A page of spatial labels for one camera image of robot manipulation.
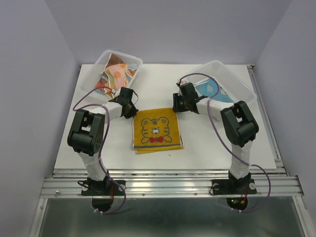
yellow cloth with tiger print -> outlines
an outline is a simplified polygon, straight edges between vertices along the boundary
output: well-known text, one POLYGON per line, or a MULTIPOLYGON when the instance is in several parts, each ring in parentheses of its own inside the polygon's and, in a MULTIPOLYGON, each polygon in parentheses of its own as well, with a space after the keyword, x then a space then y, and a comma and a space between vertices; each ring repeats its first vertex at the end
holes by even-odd
POLYGON ((133 122, 137 154, 183 148, 178 117, 172 108, 139 111, 133 122))

clear plastic basket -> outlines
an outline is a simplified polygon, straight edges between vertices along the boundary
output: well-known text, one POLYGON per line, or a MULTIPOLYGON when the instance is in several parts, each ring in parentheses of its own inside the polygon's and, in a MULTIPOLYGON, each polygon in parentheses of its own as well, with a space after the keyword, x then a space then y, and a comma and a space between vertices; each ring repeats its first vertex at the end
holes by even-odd
MULTIPOLYGON (((193 69, 190 73, 204 73, 211 77, 214 77, 218 84, 226 91, 232 100, 238 102, 240 100, 251 104, 257 100, 257 95, 250 90, 228 67, 222 62, 214 60, 208 62, 198 68, 193 69)), ((197 83, 205 79, 201 75, 193 75, 185 78, 185 81, 197 83)))
MULTIPOLYGON (((102 74, 105 65, 109 61, 109 57, 110 57, 111 53, 118 56, 121 60, 123 60, 123 62, 125 64, 127 64, 129 66, 134 66, 137 68, 137 71, 134 74, 132 80, 127 85, 127 88, 129 88, 132 85, 133 81, 137 77, 139 68, 143 64, 143 60, 141 60, 140 58, 136 58, 134 56, 125 54, 125 53, 107 50, 100 56, 100 58, 96 61, 96 63, 92 66, 92 68, 88 71, 86 76, 83 78, 83 80, 79 86, 79 90, 82 92, 82 94, 86 94, 95 88, 95 85, 100 80, 100 74, 102 74)), ((110 99, 106 94, 99 93, 97 91, 92 92, 88 96, 88 98, 93 98, 94 100, 96 100, 99 103, 106 103, 110 99)))

cloth scrap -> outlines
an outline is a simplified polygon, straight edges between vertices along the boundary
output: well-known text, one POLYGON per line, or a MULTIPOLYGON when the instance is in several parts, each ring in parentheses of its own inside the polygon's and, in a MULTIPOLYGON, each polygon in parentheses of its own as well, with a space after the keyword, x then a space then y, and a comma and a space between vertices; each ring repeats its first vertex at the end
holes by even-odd
POLYGON ((137 154, 183 149, 178 117, 172 108, 139 111, 133 121, 137 154))
MULTIPOLYGON (((216 83, 210 79, 202 80, 201 83, 197 82, 195 84, 195 88, 201 95, 205 95, 207 97, 212 96, 217 91, 216 83)), ((226 103, 234 102, 222 87, 220 87, 219 93, 213 99, 226 103)))
MULTIPOLYGON (((100 75, 100 80, 95 87, 107 86, 116 91, 121 87, 126 87, 135 73, 135 68, 124 64, 123 60, 118 56, 111 54, 108 63, 100 75)), ((109 89, 100 88, 99 90, 100 92, 106 93, 111 99, 114 98, 114 94, 109 89)))

metal frame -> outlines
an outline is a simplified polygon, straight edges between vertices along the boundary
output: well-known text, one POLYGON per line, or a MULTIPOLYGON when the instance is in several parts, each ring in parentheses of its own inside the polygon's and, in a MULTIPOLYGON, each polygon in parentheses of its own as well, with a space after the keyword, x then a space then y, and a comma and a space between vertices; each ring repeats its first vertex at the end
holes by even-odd
MULTIPOLYGON (((314 237, 315 231, 306 211, 301 196, 304 195, 298 177, 287 176, 283 166, 277 142, 265 109, 256 79, 253 65, 247 65, 265 127, 269 133, 270 143, 276 153, 276 169, 267 172, 272 181, 271 196, 292 196, 304 234, 314 237)), ((226 196, 211 196, 209 190, 213 179, 228 177, 228 170, 109 170, 115 179, 126 180, 126 194, 128 198, 223 198, 226 196)), ((265 197, 268 192, 266 176, 258 169, 251 169, 258 194, 256 197, 265 197)), ((91 198, 82 197, 81 188, 77 185, 79 179, 86 178, 85 169, 55 169, 52 177, 45 179, 40 194, 37 212, 30 233, 37 237, 43 221, 48 198, 91 198)))
POLYGON ((47 198, 40 198, 38 206, 36 208, 35 217, 33 220, 30 237, 37 237, 40 234, 41 224, 43 222, 46 206, 47 206, 47 198))

tiger print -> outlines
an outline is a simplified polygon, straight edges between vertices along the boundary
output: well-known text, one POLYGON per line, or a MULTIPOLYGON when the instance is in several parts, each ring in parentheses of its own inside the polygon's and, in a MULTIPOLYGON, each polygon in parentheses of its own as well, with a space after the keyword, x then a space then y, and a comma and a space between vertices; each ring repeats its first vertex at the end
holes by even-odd
POLYGON ((142 120, 142 134, 143 138, 141 143, 162 143, 172 142, 169 136, 169 120, 166 117, 158 119, 145 118, 142 120))

